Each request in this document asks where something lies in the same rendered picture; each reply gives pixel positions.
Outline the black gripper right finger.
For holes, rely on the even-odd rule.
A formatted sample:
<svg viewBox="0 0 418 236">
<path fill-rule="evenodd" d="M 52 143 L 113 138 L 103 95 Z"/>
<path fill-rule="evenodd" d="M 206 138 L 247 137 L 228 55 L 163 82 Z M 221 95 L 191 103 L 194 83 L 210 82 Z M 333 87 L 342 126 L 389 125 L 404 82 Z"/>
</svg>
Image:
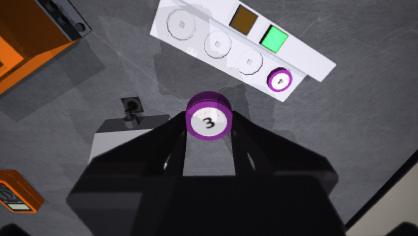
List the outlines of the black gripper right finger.
<svg viewBox="0 0 418 236">
<path fill-rule="evenodd" d="M 329 196 L 339 176 L 326 157 L 254 124 L 237 111 L 232 115 L 235 175 L 312 175 Z"/>
</svg>

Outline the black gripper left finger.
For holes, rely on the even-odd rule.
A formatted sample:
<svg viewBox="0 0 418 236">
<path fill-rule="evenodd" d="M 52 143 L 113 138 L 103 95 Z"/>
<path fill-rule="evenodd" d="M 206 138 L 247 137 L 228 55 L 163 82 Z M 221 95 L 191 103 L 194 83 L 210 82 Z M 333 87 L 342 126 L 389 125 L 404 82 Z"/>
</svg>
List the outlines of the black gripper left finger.
<svg viewBox="0 0 418 236">
<path fill-rule="evenodd" d="M 187 142 L 185 115 L 186 111 L 182 111 L 163 125 L 92 158 L 81 176 L 183 176 Z"/>
</svg>

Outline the black table edge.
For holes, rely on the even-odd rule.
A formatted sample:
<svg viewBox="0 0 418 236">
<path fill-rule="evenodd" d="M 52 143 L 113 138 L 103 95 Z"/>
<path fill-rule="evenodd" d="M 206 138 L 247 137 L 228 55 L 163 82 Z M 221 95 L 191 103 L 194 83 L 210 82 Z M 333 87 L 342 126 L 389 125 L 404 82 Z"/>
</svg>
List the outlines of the black table edge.
<svg viewBox="0 0 418 236">
<path fill-rule="evenodd" d="M 348 221 L 346 232 L 357 223 L 397 182 L 399 182 L 418 163 L 418 150 L 403 166 L 380 188 L 380 190 Z"/>
</svg>

